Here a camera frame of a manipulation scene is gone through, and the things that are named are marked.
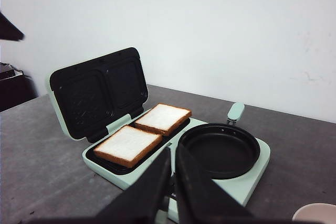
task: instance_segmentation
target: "white bread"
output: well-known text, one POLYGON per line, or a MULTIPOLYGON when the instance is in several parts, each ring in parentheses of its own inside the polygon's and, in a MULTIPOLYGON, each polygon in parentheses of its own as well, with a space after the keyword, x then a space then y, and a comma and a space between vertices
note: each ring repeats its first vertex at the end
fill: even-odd
POLYGON ((124 126, 94 148, 96 156, 132 168, 162 140, 159 134, 124 126))
POLYGON ((191 116, 191 110, 159 103, 134 122, 136 128, 169 136, 191 116))

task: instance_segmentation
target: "gray countertop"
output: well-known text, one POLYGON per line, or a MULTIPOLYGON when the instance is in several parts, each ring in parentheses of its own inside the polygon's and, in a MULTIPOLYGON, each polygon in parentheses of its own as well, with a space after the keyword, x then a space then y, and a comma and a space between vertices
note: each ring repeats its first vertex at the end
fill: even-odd
MULTIPOLYGON (((158 102, 189 108, 193 118, 225 122, 232 102, 148 85, 158 102)), ((93 216, 122 191, 90 170, 90 145, 61 130, 47 95, 0 113, 1 221, 93 216)), ((291 218, 303 205, 336 204, 336 124, 246 106, 237 123, 271 148, 271 158, 247 209, 291 218)))

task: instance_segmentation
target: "round frying pan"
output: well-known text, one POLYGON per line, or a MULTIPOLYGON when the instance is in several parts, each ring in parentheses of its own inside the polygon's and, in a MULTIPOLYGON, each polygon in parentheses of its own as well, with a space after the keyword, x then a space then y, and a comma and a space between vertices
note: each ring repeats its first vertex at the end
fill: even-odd
MULTIPOLYGON (((233 124, 239 120, 240 113, 236 110, 235 119, 230 119, 237 103, 228 113, 233 124)), ((247 131, 234 125, 224 123, 209 123, 193 127, 180 138, 183 144, 196 161, 207 170, 213 179, 228 179, 238 177, 248 172, 260 154, 257 140, 247 131)))

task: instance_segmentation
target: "open lid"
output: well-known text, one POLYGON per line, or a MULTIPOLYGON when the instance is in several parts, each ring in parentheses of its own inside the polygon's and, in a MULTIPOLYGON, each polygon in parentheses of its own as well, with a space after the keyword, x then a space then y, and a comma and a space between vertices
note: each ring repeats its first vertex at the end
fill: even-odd
POLYGON ((135 48, 59 69, 49 84, 71 137, 89 142, 106 136, 106 125, 122 116, 140 115, 148 98, 135 48))

